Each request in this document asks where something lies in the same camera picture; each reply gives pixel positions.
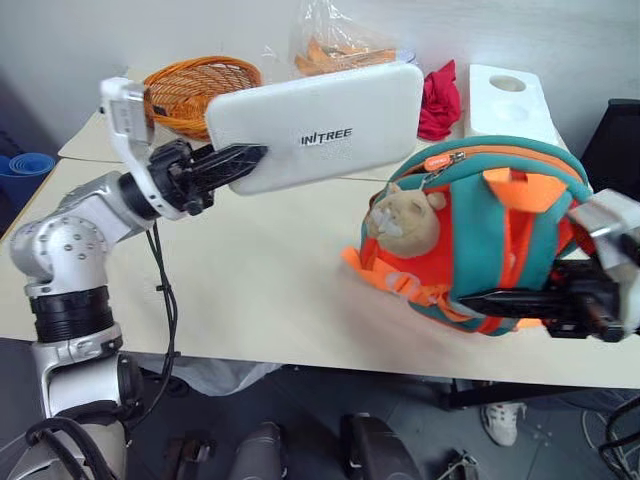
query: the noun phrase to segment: backpack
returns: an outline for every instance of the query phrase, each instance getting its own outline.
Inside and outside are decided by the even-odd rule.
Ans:
[[[383,238],[393,245],[393,238],[378,227],[398,227],[393,205],[376,206],[399,190],[414,192],[415,212],[425,208],[417,192],[439,197],[430,202],[438,208],[427,212],[439,224],[427,253],[407,258],[380,245]],[[370,200],[360,249],[345,249],[343,258],[368,283],[405,297],[427,317],[464,332],[503,335],[519,319],[486,317],[457,299],[495,288],[540,290],[554,260],[575,248],[567,211],[590,195],[584,168],[559,147],[509,136],[437,144],[409,158]]]

